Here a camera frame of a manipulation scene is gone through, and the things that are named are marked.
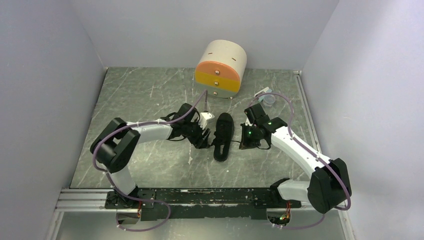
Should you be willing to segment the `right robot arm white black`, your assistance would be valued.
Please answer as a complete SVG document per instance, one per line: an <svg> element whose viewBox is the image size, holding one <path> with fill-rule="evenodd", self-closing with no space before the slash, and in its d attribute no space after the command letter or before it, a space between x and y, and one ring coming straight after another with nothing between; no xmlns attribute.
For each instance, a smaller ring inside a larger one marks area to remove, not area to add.
<svg viewBox="0 0 424 240"><path fill-rule="evenodd" d="M264 140L294 160L308 176L307 181L283 178L275 182L270 202L282 207L288 201L310 203L319 213L326 214L352 195L346 163L322 155L299 138L279 117L271 119L257 103L244 110L242 142L258 144Z"/></svg>

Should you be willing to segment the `black shoelace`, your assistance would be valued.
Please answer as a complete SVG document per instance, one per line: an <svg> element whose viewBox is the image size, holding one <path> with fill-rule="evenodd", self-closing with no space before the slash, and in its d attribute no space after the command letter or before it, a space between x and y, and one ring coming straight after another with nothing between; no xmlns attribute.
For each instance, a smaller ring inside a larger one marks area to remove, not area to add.
<svg viewBox="0 0 424 240"><path fill-rule="evenodd" d="M233 140L233 133L227 132L227 131L215 131L214 132L215 138L212 140L212 142L209 144L210 147L212 146L229 146L231 143L239 143L238 140Z"/></svg>

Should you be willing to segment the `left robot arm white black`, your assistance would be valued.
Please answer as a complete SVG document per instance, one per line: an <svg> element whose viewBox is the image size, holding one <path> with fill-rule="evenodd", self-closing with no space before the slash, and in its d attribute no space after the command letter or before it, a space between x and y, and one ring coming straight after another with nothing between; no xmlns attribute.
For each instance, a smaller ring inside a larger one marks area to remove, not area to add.
<svg viewBox="0 0 424 240"><path fill-rule="evenodd" d="M128 164L136 146L156 140L187 139L196 149L205 149L211 133L207 124L213 118L212 113L199 112L188 103L182 104L177 112L151 122L128 122L116 117L94 140L90 152L95 165L117 186L117 202L124 208L133 208L140 195Z"/></svg>

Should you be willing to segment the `black shoe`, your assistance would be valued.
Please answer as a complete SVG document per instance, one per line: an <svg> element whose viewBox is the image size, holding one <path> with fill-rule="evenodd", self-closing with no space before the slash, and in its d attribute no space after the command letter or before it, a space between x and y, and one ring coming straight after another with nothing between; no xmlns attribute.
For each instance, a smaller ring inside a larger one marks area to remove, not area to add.
<svg viewBox="0 0 424 240"><path fill-rule="evenodd" d="M230 145L234 136L234 120L232 116L227 113L221 113L216 121L214 140L213 157L218 162L227 160L230 150Z"/></svg>

